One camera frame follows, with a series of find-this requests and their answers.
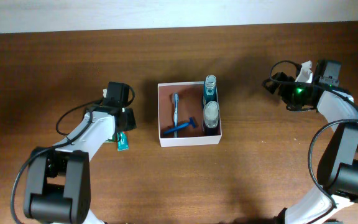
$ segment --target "wooden table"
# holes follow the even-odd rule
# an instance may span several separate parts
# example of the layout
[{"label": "wooden table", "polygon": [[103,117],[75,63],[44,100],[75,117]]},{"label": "wooden table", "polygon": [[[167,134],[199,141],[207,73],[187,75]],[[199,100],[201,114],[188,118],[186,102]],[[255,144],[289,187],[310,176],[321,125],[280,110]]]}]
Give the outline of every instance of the wooden table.
[{"label": "wooden table", "polygon": [[[104,144],[91,161],[91,209],[99,218],[217,223],[277,215],[312,188],[307,150],[326,121],[287,111],[260,84],[279,60],[321,58],[342,62],[341,86],[358,104],[358,22],[0,34],[0,223],[12,223],[12,184],[31,150],[61,140],[60,115],[101,97],[108,81],[134,87],[137,129],[128,151]],[[161,148],[157,84],[209,74],[218,78],[220,144]],[[62,129],[80,121],[78,111]],[[315,167],[331,135],[318,141]],[[24,180],[16,210],[33,223],[22,212]],[[334,217],[358,223],[358,205]]]}]

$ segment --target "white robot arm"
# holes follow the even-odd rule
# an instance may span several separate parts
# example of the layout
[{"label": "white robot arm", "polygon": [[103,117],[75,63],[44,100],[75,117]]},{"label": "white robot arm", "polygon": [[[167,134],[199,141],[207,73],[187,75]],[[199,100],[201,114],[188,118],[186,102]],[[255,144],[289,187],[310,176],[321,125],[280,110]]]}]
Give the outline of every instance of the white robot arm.
[{"label": "white robot arm", "polygon": [[[105,112],[97,111],[92,112],[92,114],[93,121],[88,129],[86,129],[86,131],[76,141],[73,141],[68,146],[57,148],[56,151],[73,152],[75,150],[81,150],[89,154],[89,161],[91,161],[100,146],[108,139],[111,139],[115,133],[116,127],[116,119],[114,116]],[[80,125],[78,125],[67,137],[71,139],[76,136],[86,126],[89,118],[89,113],[86,113]],[[56,144],[62,144],[66,141],[67,139],[63,139]],[[105,222],[96,218],[94,213],[89,209],[83,224],[105,224]]]},{"label": "white robot arm", "polygon": [[[351,96],[346,93],[340,94],[352,99]],[[317,105],[317,110],[327,119],[329,123],[340,119],[358,119],[357,111],[349,103],[346,103],[341,98],[327,91],[323,92],[321,95]],[[333,131],[335,131],[337,124],[331,127]],[[354,202],[347,197],[339,195],[331,196],[335,200],[337,208],[313,223],[324,223],[342,208],[346,208],[354,204]],[[324,214],[331,206],[330,199],[328,199],[327,196],[314,186],[297,204],[286,210],[285,224],[309,223]]]},{"label": "white robot arm", "polygon": [[[314,78],[310,70],[311,62],[305,62],[302,65],[290,61],[282,62],[296,66],[299,73],[297,78],[277,73],[264,81],[263,86],[271,93],[280,87],[278,94],[287,104],[288,110],[305,111],[302,107],[311,105],[326,118],[328,123],[345,119],[358,120],[358,110],[351,104],[353,97],[346,91],[336,88],[339,84],[337,78],[340,63],[329,60],[320,61],[321,64],[316,67],[318,74]],[[266,84],[271,81],[273,85],[267,86]],[[358,148],[358,124],[353,124],[331,126],[335,134],[319,164],[318,184],[335,201],[336,207],[333,207],[332,200],[315,185],[297,204],[288,209],[285,208],[276,217],[276,223],[320,224],[340,209],[358,203],[358,161],[354,161],[354,154]]]},{"label": "white robot arm", "polygon": [[[128,101],[129,90],[132,91],[131,101]],[[113,135],[136,128],[133,111],[125,109],[134,97],[129,85],[110,82],[103,100],[87,109],[82,122],[65,139],[51,147],[38,147],[32,152],[19,171],[12,190],[11,212],[16,223],[21,222],[12,206],[14,193],[28,165],[24,197],[27,218],[55,224],[105,224],[90,210],[89,163],[101,145]],[[48,183],[48,178],[57,175],[66,177],[64,185]]]}]

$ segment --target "black cable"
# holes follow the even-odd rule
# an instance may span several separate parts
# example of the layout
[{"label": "black cable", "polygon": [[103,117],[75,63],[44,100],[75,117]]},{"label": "black cable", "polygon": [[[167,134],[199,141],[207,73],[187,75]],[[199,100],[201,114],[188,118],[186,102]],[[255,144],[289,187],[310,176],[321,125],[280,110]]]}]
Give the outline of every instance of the black cable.
[{"label": "black cable", "polygon": [[135,90],[134,90],[130,85],[128,85],[128,87],[129,87],[129,89],[130,89],[131,92],[132,92],[132,99],[131,99],[130,101],[128,101],[128,103],[125,105],[125,107],[131,105],[131,103],[132,103],[132,102],[134,101],[134,99],[135,99]]},{"label": "black cable", "polygon": [[103,100],[103,98],[102,98],[101,100],[93,100],[93,101],[87,102],[87,103],[85,103],[85,104],[83,104],[83,105],[76,106],[76,107],[74,107],[73,109],[71,109],[71,110],[67,111],[66,113],[64,113],[64,114],[59,118],[59,120],[56,122],[56,132],[57,132],[58,134],[61,134],[62,136],[68,135],[68,133],[63,133],[63,132],[61,132],[61,131],[59,130],[59,124],[60,124],[60,122],[62,121],[62,119],[63,119],[65,116],[67,116],[69,113],[73,112],[74,110],[78,110],[78,109],[80,109],[80,108],[82,108],[82,107],[84,107],[84,106],[87,106],[87,105],[90,105],[90,104],[93,104],[93,103],[100,104],[100,103],[102,102],[102,100]]},{"label": "black cable", "polygon": [[[283,63],[283,62],[290,63],[290,64],[294,65],[297,71],[298,71],[298,70],[300,71],[301,68],[302,68],[302,65],[297,64],[297,63],[295,63],[295,62],[292,62],[292,61],[290,61],[290,60],[284,60],[284,61],[281,61],[280,63]],[[265,86],[266,83],[271,82],[271,81],[272,81],[271,78],[265,80],[265,81],[262,83],[262,86]],[[302,108],[302,109],[300,109],[300,110],[296,110],[296,109],[292,108],[291,106],[287,105],[287,106],[285,107],[285,109],[287,109],[288,111],[291,111],[291,112],[306,112],[306,111],[315,110],[316,108],[315,108],[315,107],[310,107],[310,108]]]},{"label": "black cable", "polygon": [[295,65],[296,68],[298,68],[299,66],[301,66],[300,64],[297,64],[295,62],[292,62],[290,60],[282,60],[282,61],[279,61],[277,62],[276,64],[273,65],[273,67],[270,69],[270,73],[269,73],[269,79],[272,81],[272,82],[275,82],[275,83],[278,83],[278,84],[282,84],[282,85],[295,85],[295,86],[299,86],[299,85],[302,85],[302,86],[310,86],[310,87],[313,87],[313,88],[317,88],[317,89],[320,89],[320,90],[324,90],[324,91],[327,91],[327,92],[330,92],[336,96],[338,96],[339,98],[341,98],[342,100],[344,100],[346,103],[349,103],[354,109],[356,109],[356,111],[358,112],[358,106],[353,103],[351,100],[348,99],[348,97],[345,97],[345,96],[342,96],[341,94],[335,92],[335,91],[332,91],[328,88],[325,88],[323,86],[319,86],[319,85],[315,85],[315,84],[312,84],[312,83],[305,83],[305,82],[286,82],[286,81],[278,81],[278,80],[275,80],[274,78],[272,78],[272,72],[273,72],[273,69],[281,64],[281,63],[291,63],[293,65]]},{"label": "black cable", "polygon": [[11,194],[11,214],[12,214],[12,218],[14,219],[14,221],[17,223],[17,224],[23,224],[17,217],[16,215],[16,212],[15,212],[15,206],[14,206],[14,202],[15,202],[15,194],[16,194],[16,188],[17,188],[17,185],[19,183],[19,180],[20,180],[20,177],[22,176],[23,172],[25,171],[25,168],[34,160],[36,159],[37,157],[39,157],[40,155],[46,153],[46,152],[49,152],[49,151],[52,151],[52,150],[55,150],[57,148],[60,148],[60,147],[64,147],[64,146],[68,146],[71,144],[71,142],[77,140],[87,129],[88,127],[91,125],[92,123],[92,119],[93,119],[93,115],[92,115],[92,111],[90,111],[89,109],[86,109],[86,113],[89,113],[89,120],[86,124],[86,126],[76,135],[74,136],[71,140],[68,140],[67,142],[65,143],[62,143],[62,144],[58,144],[58,145],[54,145],[54,146],[50,146],[50,147],[47,147],[39,152],[37,152],[36,154],[34,154],[33,156],[31,156],[30,158],[28,158],[22,165],[22,167],[20,168],[19,172],[17,173],[17,176],[16,176],[16,179],[15,179],[15,182],[13,183],[13,188],[12,188],[12,194]]},{"label": "black cable", "polygon": [[[346,103],[349,103],[357,112],[358,112],[358,106],[352,102],[348,97],[345,97],[345,96],[342,96],[341,94],[335,92],[335,91],[332,91],[331,89],[328,89],[328,88],[325,88],[323,86],[319,86],[319,85],[314,85],[312,83],[305,83],[305,82],[285,82],[285,81],[278,81],[278,80],[275,80],[272,78],[272,72],[273,72],[273,69],[281,64],[281,63],[290,63],[290,64],[293,64],[296,68],[301,68],[301,65],[300,64],[297,64],[295,62],[292,62],[290,60],[282,60],[282,61],[279,61],[277,62],[276,64],[274,64],[272,66],[272,68],[270,69],[270,73],[269,73],[269,79],[272,81],[272,82],[275,82],[275,83],[278,83],[278,84],[282,84],[282,85],[295,85],[295,86],[298,86],[298,85],[303,85],[303,86],[310,86],[310,87],[313,87],[313,88],[318,88],[320,90],[324,90],[324,91],[328,91],[338,97],[340,97],[342,100],[344,100]],[[322,215],[320,215],[319,217],[315,218],[314,220],[308,222],[307,224],[312,224],[316,221],[318,221],[319,219],[325,217],[326,215],[328,215],[329,213],[331,213],[337,206],[336,206],[336,202],[335,200],[332,198],[332,196],[330,196],[327,191],[325,191],[322,186],[320,186],[318,184],[318,181],[317,181],[317,178],[316,176],[314,175],[314,172],[313,172],[313,166],[312,166],[312,163],[311,163],[311,157],[312,157],[312,153],[313,153],[313,146],[318,138],[318,136],[327,128],[335,125],[335,124],[340,124],[340,123],[358,123],[358,119],[340,119],[338,121],[333,121],[333,122],[330,122],[326,125],[324,125],[322,128],[320,128],[320,130],[317,131],[317,133],[313,136],[313,139],[311,140],[310,142],[310,146],[309,146],[309,151],[308,151],[308,169],[309,169],[309,174],[310,174],[310,177],[311,179],[313,180],[315,186],[325,195],[327,196],[328,199],[330,199],[331,201],[331,207],[326,211],[324,212]]]}]

